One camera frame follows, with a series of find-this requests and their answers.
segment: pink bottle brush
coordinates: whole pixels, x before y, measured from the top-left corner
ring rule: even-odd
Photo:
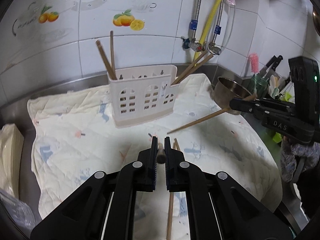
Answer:
[[[259,56],[257,53],[252,53],[249,55],[249,60],[251,64],[251,72],[253,73],[254,89],[253,93],[257,94],[257,73],[259,73]]]
[[[251,72],[254,74],[259,73],[259,56],[257,53],[252,53],[249,55],[249,60],[251,64]]]

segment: metal ladle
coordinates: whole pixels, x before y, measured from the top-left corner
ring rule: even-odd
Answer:
[[[315,8],[313,8],[312,18],[315,29],[318,35],[320,36],[320,15],[318,14]]]

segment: stainless steel countertop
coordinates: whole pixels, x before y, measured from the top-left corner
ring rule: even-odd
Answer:
[[[182,73],[182,71],[185,70],[186,67],[187,65],[178,65],[177,75]],[[206,74],[209,80],[212,81],[213,86],[215,86],[217,78],[219,76],[233,79],[238,83],[242,82],[242,79],[239,76],[221,68],[218,65],[204,65],[198,69],[197,73]],[[15,123],[24,136],[24,144],[20,164],[19,195],[20,200],[30,206],[31,210],[34,213],[36,223],[39,223],[41,221],[41,217],[38,212],[40,188],[36,181],[36,176],[31,171],[31,150],[36,137],[36,131],[28,115],[27,101],[30,98],[66,93],[70,90],[78,91],[106,84],[108,84],[106,73],[98,73],[93,76],[63,82],[46,89],[35,91],[21,97],[13,103],[0,108],[0,117],[2,119],[2,124]],[[276,163],[279,164],[280,154],[278,145],[276,145],[270,137],[266,136],[259,121],[252,121],[252,116],[248,118],[246,117],[246,119],[264,141]],[[293,225],[296,232],[299,232],[307,224],[307,220],[302,215],[302,212],[300,210],[299,199],[292,194],[292,191],[286,184],[283,185],[283,202],[279,207],[282,207],[281,210],[283,211],[289,222]]]
[[[36,224],[38,224],[42,220],[38,211],[40,188],[35,174],[31,171],[31,150],[36,138],[36,130],[27,130],[23,136],[24,142],[19,176],[19,198],[29,205],[35,216]]]

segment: lemon decal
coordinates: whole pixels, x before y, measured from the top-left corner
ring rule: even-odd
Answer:
[[[130,28],[133,31],[141,31],[144,28],[144,22],[142,20],[133,20],[130,24]]]

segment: chopstick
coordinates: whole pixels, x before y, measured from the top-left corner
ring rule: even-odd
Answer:
[[[196,71],[198,68],[200,68],[203,64],[207,63],[210,59],[213,58],[213,56],[214,56],[214,54],[210,54],[208,57],[206,57],[204,60],[202,60],[196,66],[194,66],[182,80],[184,80],[187,76],[191,75],[194,71]]]
[[[173,143],[173,149],[180,150],[180,147],[178,145],[178,141],[175,138]],[[171,231],[172,231],[172,215],[173,215],[173,192],[170,192],[169,197],[169,210],[168,210],[168,222],[167,222],[167,235],[166,239],[171,240]]]
[[[97,40],[96,44],[97,44],[98,50],[100,52],[100,56],[102,58],[102,61],[103,61],[104,65],[105,65],[105,67],[106,67],[106,70],[109,73],[110,78],[113,79],[113,80],[116,80],[117,79],[116,78],[116,73],[113,72],[113,69],[112,69],[112,67],[111,67],[111,65],[110,65],[110,63],[108,61],[108,58],[107,58],[107,56],[106,56],[106,54],[105,54],[105,52],[103,50],[101,42],[99,40]]]
[[[177,141],[177,138],[174,139],[174,143],[175,143],[175,146],[176,146],[177,150],[181,151],[180,150],[180,146],[179,146],[178,141]]]
[[[253,95],[250,95],[250,96],[246,97],[246,98],[243,99],[243,100],[244,100],[244,101],[251,101],[251,100],[255,100],[256,98],[257,98],[257,97],[256,97],[256,94],[253,94]],[[219,111],[217,111],[217,112],[214,112],[214,113],[212,113],[212,114],[209,114],[209,115],[207,115],[207,116],[205,116],[205,117],[203,117],[203,118],[200,118],[200,119],[195,120],[195,121],[193,121],[193,122],[191,122],[191,123],[188,123],[188,124],[186,124],[186,125],[183,125],[183,126],[177,128],[177,129],[171,130],[171,131],[169,131],[167,134],[170,134],[170,133],[173,133],[173,132],[177,132],[177,131],[180,131],[180,130],[182,130],[182,129],[185,129],[185,128],[188,128],[188,127],[190,127],[190,126],[193,126],[193,125],[195,125],[195,124],[198,124],[198,123],[207,121],[207,120],[209,120],[209,119],[211,119],[211,118],[214,118],[214,117],[216,117],[216,116],[218,116],[218,115],[220,115],[220,114],[223,114],[223,113],[229,111],[230,109],[231,109],[230,107],[221,109],[221,110],[219,110]]]
[[[116,73],[115,51],[113,47],[113,31],[110,32],[110,52],[111,52],[111,67],[113,69],[113,72]]]
[[[183,79],[185,79],[187,77],[187,74],[189,73],[189,71],[195,66],[195,64],[197,64],[199,62],[199,60],[201,60],[206,54],[208,53],[208,51],[203,51],[201,53],[201,55],[196,58],[187,68],[185,71],[182,72],[182,74],[180,74],[177,79],[175,81],[173,81],[173,83],[171,85],[175,85],[180,83]]]

